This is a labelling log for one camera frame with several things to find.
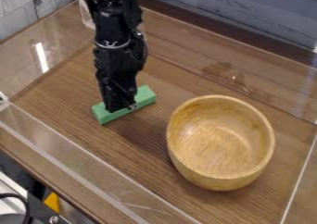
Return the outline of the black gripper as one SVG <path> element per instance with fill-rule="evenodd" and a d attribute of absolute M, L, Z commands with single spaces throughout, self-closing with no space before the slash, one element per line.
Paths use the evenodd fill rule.
<path fill-rule="evenodd" d="M 147 46 L 141 39 L 129 39 L 123 44 L 94 41 L 93 48 L 96 79 L 100 94 L 109 113 L 136 108 L 136 75 L 147 58 Z"/>

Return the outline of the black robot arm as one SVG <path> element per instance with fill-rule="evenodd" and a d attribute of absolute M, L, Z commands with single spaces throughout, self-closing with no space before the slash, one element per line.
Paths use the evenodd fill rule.
<path fill-rule="evenodd" d="M 137 94 L 136 76 L 147 60 L 147 45 L 137 0 L 82 0 L 94 26 L 94 77 L 105 105 L 112 113 L 131 109 Z"/>

